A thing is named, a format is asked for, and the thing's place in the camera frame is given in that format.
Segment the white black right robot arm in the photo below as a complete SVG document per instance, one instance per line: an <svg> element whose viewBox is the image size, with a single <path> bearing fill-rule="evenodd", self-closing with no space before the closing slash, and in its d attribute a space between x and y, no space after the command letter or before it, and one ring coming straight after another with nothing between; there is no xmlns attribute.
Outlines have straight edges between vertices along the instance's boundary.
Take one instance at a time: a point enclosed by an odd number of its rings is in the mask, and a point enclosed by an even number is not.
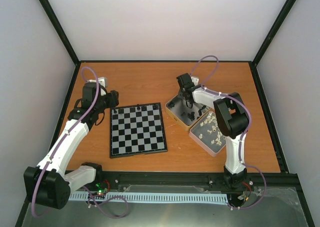
<svg viewBox="0 0 320 227"><path fill-rule="evenodd" d="M226 141L224 182L234 189L247 177L244 160L245 139L252 124L252 116L237 92L230 94L213 91L204 85L196 85L188 73L177 78L178 96L194 104L202 104L214 110L217 125Z"/></svg>

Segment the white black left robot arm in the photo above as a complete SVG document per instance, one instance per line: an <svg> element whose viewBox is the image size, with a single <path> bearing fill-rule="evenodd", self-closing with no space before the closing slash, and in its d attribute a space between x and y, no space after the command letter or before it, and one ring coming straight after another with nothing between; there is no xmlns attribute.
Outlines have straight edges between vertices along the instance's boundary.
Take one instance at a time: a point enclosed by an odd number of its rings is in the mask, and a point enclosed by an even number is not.
<svg viewBox="0 0 320 227"><path fill-rule="evenodd" d="M24 174L27 199L30 203L62 209L70 195L85 185L99 188L103 185L102 166L85 162L78 169L66 173L75 150L93 126L98 126L106 109L119 104L119 93L107 91L107 80L89 80L67 117L64 130L49 153L35 167L28 167Z"/></svg>

